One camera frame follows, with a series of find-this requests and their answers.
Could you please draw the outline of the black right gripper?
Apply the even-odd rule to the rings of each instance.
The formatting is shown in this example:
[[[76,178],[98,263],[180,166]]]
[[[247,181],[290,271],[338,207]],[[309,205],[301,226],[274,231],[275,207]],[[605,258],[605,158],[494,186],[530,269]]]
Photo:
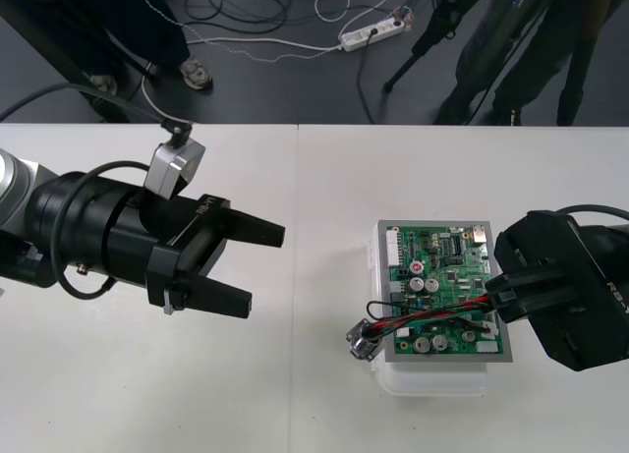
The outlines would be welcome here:
[[[530,322],[546,354],[575,371],[628,358],[628,226],[581,226],[538,210],[501,232],[486,283],[505,323]]]

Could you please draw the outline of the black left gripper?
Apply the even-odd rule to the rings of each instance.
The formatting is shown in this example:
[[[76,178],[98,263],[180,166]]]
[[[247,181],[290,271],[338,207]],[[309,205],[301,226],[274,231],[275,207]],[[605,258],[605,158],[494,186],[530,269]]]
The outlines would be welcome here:
[[[144,271],[148,302],[164,312],[191,309],[246,319],[253,295],[205,277],[226,240],[281,248],[285,228],[236,209],[226,198],[143,196],[141,224],[156,239]]]

